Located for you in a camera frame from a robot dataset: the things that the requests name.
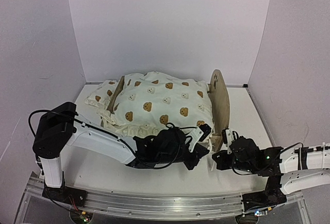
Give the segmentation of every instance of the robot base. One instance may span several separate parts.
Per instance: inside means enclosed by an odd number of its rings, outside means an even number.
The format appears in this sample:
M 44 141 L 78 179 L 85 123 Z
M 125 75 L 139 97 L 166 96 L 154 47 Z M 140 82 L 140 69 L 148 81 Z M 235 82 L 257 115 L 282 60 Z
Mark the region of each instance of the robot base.
M 72 205 L 72 202 L 70 200 L 72 199 L 77 207 L 83 207 L 85 205 L 87 191 L 66 187 L 63 175 L 62 186 L 60 188 L 52 188 L 44 184 L 42 196 L 44 198 L 48 198 L 56 202 L 66 203 L 69 205 Z

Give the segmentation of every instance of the metal frame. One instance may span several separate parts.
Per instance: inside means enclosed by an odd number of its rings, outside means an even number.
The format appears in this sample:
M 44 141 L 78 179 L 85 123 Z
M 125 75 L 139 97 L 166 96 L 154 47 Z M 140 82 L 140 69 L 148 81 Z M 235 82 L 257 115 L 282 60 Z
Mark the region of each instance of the metal frame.
M 15 223 L 22 223 L 31 197 L 42 198 L 44 181 L 30 177 L 24 191 Z M 300 203 L 304 224 L 309 217 L 301 191 L 287 196 L 288 203 Z M 202 220 L 238 216 L 242 214 L 242 195 L 213 196 L 137 196 L 105 193 L 89 190 L 85 207 L 81 210 L 100 213 L 114 217 L 149 220 Z

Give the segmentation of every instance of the black bracket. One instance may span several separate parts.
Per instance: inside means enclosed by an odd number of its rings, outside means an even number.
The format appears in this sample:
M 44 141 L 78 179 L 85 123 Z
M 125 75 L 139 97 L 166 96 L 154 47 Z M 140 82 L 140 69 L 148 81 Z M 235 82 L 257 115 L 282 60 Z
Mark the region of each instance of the black bracket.
M 74 201 L 77 207 L 85 206 L 87 191 L 82 189 L 66 187 L 64 182 L 64 173 L 62 178 L 63 181 L 60 188 L 48 187 L 44 183 L 42 196 L 56 202 L 62 202 L 70 205 L 72 205 L 71 201 Z
M 256 211 L 259 209 L 265 209 L 286 203 L 287 197 L 280 190 L 281 177 L 282 176 L 269 177 L 264 191 L 243 194 L 242 201 L 244 205 L 244 211 Z

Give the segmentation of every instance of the white bear face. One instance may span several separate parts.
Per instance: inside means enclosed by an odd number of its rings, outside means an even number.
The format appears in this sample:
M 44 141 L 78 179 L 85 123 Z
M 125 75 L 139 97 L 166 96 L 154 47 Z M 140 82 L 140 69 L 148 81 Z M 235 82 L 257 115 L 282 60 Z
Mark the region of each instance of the white bear face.
M 134 101 L 136 94 L 132 94 L 128 97 L 129 100 Z
M 198 109 L 200 109 L 201 111 L 204 111 L 205 107 L 202 104 L 198 104 Z
M 154 94 L 155 90 L 156 90 L 155 87 L 149 87 L 147 93 Z
M 166 103 L 166 104 L 170 104 L 171 98 L 170 97 L 165 97 L 165 98 L 163 98 L 163 102 Z
M 189 99 L 189 94 L 188 93 L 182 93 L 181 97 L 184 99 Z

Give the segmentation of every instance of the pillowcase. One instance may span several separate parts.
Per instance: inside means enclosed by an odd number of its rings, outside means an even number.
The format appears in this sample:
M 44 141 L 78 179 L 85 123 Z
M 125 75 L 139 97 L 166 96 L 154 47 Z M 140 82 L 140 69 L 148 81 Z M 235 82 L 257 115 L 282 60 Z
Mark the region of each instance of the pillowcase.
M 125 84 L 114 102 L 113 114 L 102 115 L 112 125 L 166 129 L 199 126 L 213 129 L 212 103 L 208 85 L 193 79 L 179 79 L 160 72 L 125 76 Z
M 85 104 L 98 108 L 107 107 L 117 85 L 118 82 L 116 81 L 104 81 L 95 91 L 88 95 L 85 99 Z

